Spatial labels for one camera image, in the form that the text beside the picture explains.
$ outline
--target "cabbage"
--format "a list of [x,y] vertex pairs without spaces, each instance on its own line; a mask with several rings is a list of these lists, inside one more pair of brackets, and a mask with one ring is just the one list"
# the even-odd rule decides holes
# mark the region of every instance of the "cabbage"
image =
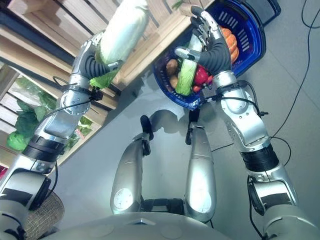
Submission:
[[[126,61],[142,37],[148,24],[146,0],[123,0],[111,18],[95,54],[97,62],[105,64]],[[106,88],[118,73],[118,69],[90,80],[100,89]]]
[[[196,35],[192,34],[188,48],[199,52],[202,50],[202,44]],[[191,86],[194,81],[196,70],[196,62],[188,59],[183,60],[181,71],[178,75],[178,84],[175,88],[175,91],[178,94],[188,96],[191,93]]]
[[29,142],[30,138],[25,138],[21,133],[14,131],[9,134],[6,139],[6,144],[17,151],[23,151]]

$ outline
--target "black wire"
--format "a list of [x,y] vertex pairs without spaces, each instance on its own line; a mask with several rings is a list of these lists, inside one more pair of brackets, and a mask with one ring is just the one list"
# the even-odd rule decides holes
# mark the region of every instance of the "black wire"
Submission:
[[52,77],[53,80],[55,81],[56,84],[58,84],[60,87],[62,86],[57,80],[64,82],[65,84],[69,84],[66,80],[64,80],[63,78],[59,77],[59,76],[53,76]]
[[257,98],[257,94],[256,94],[256,91],[255,91],[255,88],[254,86],[252,86],[252,84],[246,80],[243,80],[251,89],[251,92],[253,94],[253,99],[254,99],[254,102],[255,104],[259,107],[259,104],[258,104],[258,98]]
[[80,102],[80,103],[76,103],[76,104],[72,104],[72,105],[69,105],[69,106],[60,107],[60,108],[58,108],[58,109],[56,109],[56,110],[53,110],[53,111],[49,112],[47,115],[45,115],[45,116],[41,119],[41,121],[38,123],[38,125],[36,126],[35,129],[37,129],[37,128],[40,126],[40,124],[41,124],[46,118],[50,117],[51,115],[55,114],[56,112],[59,112],[59,111],[61,111],[61,110],[68,109],[68,108],[73,108],[73,107],[76,107],[76,106],[79,106],[79,105],[82,105],[82,104],[87,104],[87,103],[90,103],[90,102],[91,102],[91,100],[88,100],[88,101],[85,101],[85,102]]
[[260,110],[259,107],[257,106],[257,104],[255,104],[253,101],[250,101],[248,99],[245,98],[241,98],[241,97],[233,97],[233,96],[224,96],[220,98],[221,100],[225,100],[225,99],[231,99],[231,100],[239,100],[239,101],[243,101],[249,104],[252,104],[256,110],[256,113],[258,114],[258,116],[260,116]]
[[301,11],[301,20],[302,20],[302,23],[303,23],[306,27],[308,27],[308,28],[310,28],[310,29],[319,29],[320,26],[313,26],[313,23],[312,23],[311,26],[310,26],[310,25],[306,24],[306,22],[305,22],[305,19],[304,19],[304,11],[305,11],[306,2],[307,2],[307,0],[304,0],[303,7],[302,7],[302,11]]
[[[246,179],[246,185],[249,184],[249,176]],[[252,200],[251,200],[251,196],[250,196],[250,192],[248,189],[248,196],[249,196],[249,219],[250,219],[250,223],[253,226],[254,230],[256,231],[256,233],[259,235],[259,237],[262,239],[263,236],[261,234],[261,232],[259,231],[259,229],[257,228],[257,226],[255,225],[253,219],[252,219]]]
[[284,143],[286,143],[286,145],[288,146],[288,148],[289,148],[289,157],[288,157],[288,160],[287,160],[287,161],[285,162],[285,164],[284,164],[284,166],[286,166],[286,165],[289,163],[289,161],[290,161],[291,153],[292,153],[291,147],[290,147],[289,143],[288,143],[286,140],[284,140],[283,138],[281,138],[281,137],[272,136],[272,137],[270,137],[270,138],[271,138],[271,139],[279,139],[279,140],[283,141]]
[[48,193],[48,195],[45,197],[45,199],[47,200],[50,195],[52,194],[52,192],[55,190],[56,186],[57,186],[57,183],[58,183],[58,163],[57,161],[55,161],[55,165],[54,165],[54,168],[55,168],[55,179],[54,179],[54,184],[53,184],[53,187],[51,188],[50,192]]
[[230,144],[228,144],[228,145],[218,147],[218,148],[216,148],[215,150],[212,150],[211,152],[213,153],[214,151],[217,151],[217,150],[219,150],[219,149],[224,149],[224,148],[229,147],[229,146],[231,146],[231,145],[233,145],[233,144],[234,144],[234,143],[230,143]]
[[212,224],[212,220],[210,219],[211,227],[214,229],[214,225]]
[[300,93],[300,90],[301,90],[301,88],[302,88],[302,86],[303,86],[303,84],[304,84],[304,82],[305,82],[305,80],[306,80],[306,77],[307,77],[307,74],[308,74],[308,71],[309,71],[309,67],[310,67],[310,33],[311,33],[311,30],[313,29],[312,27],[313,27],[313,25],[314,25],[314,23],[315,23],[315,20],[316,20],[316,18],[317,18],[317,16],[318,16],[319,13],[320,13],[320,8],[319,8],[318,12],[316,13],[316,15],[315,15],[315,17],[314,17],[314,19],[313,19],[313,21],[312,21],[312,23],[311,23],[311,26],[310,26],[310,27],[307,26],[307,27],[309,28],[308,37],[307,37],[308,62],[307,62],[307,67],[306,67],[306,70],[305,70],[305,73],[304,73],[303,80],[302,80],[302,82],[301,82],[301,84],[300,84],[300,87],[299,87],[299,89],[298,89],[298,92],[297,92],[296,95],[295,95],[293,104],[292,104],[292,106],[291,106],[291,108],[290,108],[290,110],[289,110],[288,115],[286,116],[284,122],[283,122],[282,125],[279,127],[279,129],[275,132],[275,134],[273,134],[272,137],[274,137],[275,135],[277,135],[278,132],[282,129],[282,127],[283,127],[283,126],[285,125],[285,123],[287,122],[287,120],[288,120],[288,118],[289,118],[289,116],[290,116],[290,114],[291,114],[291,112],[292,112],[292,109],[294,108],[294,106],[295,106],[295,104],[296,104],[296,101],[297,101],[298,95],[299,95],[299,93]]

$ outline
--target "blue basket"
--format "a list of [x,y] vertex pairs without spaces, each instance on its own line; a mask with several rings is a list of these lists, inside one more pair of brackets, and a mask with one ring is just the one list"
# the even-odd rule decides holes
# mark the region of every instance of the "blue basket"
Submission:
[[[239,56],[232,65],[232,70],[238,77],[248,68],[260,60],[266,52],[266,36],[263,24],[257,13],[247,4],[241,4],[234,0],[215,1],[207,10],[217,23],[228,28],[235,35]],[[166,73],[166,65],[170,59],[177,59],[174,50],[178,46],[184,46],[190,41],[192,28],[185,30],[153,64],[155,79],[172,101],[182,107],[194,110],[199,107],[199,93],[183,96],[171,87],[169,76]]]

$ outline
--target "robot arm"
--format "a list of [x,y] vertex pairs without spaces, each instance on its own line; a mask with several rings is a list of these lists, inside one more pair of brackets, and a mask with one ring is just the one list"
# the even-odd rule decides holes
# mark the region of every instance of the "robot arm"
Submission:
[[201,91],[201,98],[204,102],[216,101],[218,114],[224,120],[228,133],[244,160],[249,175],[248,192],[252,205],[257,213],[262,216],[266,214],[265,219],[268,219],[264,228],[265,234],[270,238],[281,236],[284,237],[281,239],[292,239],[288,228],[281,232],[286,223],[292,223],[290,221],[294,222],[295,227],[300,225],[301,228],[298,229],[308,232],[307,228],[313,229],[315,226],[297,207],[298,196],[273,150],[261,116],[250,103],[252,98],[245,91],[244,84],[237,81],[231,71],[230,54],[220,27],[212,16],[201,8],[192,7],[191,11],[197,16],[191,18],[191,23],[196,27],[193,34],[198,36],[207,51],[197,52],[178,47],[175,53],[179,57],[199,63],[214,75],[213,85]]
[[25,150],[14,160],[0,182],[0,239],[24,239],[24,224],[28,211],[38,208],[45,200],[51,180],[46,176],[62,155],[64,146],[77,128],[78,122],[90,107],[100,100],[102,93],[89,82],[121,65],[97,63],[94,55],[102,37],[97,33],[81,47],[75,59],[69,84],[62,87],[63,95],[57,100],[57,109],[44,118],[34,132]]

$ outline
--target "gray floor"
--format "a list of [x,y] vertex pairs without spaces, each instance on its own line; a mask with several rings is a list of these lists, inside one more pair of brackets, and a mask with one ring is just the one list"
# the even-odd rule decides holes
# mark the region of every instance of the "gray floor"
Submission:
[[[262,60],[240,79],[256,89],[260,108],[270,114],[263,118],[269,134],[285,119],[307,66],[307,33],[300,14],[302,0],[279,0],[281,15],[266,28],[267,51]],[[319,0],[308,0],[305,18],[312,21]],[[320,17],[315,25],[320,24]],[[312,30],[310,70],[294,110],[278,134],[291,145],[287,165],[299,195],[300,206],[320,226],[320,29]],[[107,217],[113,178],[126,146],[140,129],[140,116],[153,115],[156,128],[151,155],[143,159],[144,198],[183,198],[191,148],[184,144],[187,112],[171,102],[158,88],[151,74],[137,79],[122,94],[118,110],[111,112],[108,124],[59,169],[56,193],[65,206],[61,229]],[[231,142],[214,106],[205,105],[201,121],[212,149]],[[281,161],[288,149],[274,140]],[[214,226],[225,235],[240,240],[258,239],[249,222],[246,171],[233,147],[214,152],[217,181],[217,210]],[[262,229],[262,219],[253,218]]]

